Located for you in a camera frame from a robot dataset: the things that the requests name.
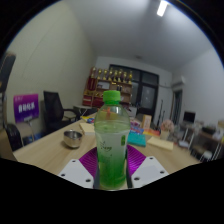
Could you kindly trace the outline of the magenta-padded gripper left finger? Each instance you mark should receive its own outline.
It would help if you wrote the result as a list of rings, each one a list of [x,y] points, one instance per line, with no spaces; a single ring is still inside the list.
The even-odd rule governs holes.
[[[97,187],[97,148],[91,149],[79,159],[71,159],[58,176],[84,188]]]

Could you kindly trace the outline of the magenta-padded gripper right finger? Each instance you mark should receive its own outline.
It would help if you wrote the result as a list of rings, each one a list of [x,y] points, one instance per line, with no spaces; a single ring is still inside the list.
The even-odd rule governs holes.
[[[141,188],[168,175],[154,156],[146,157],[133,146],[127,146],[127,186]]]

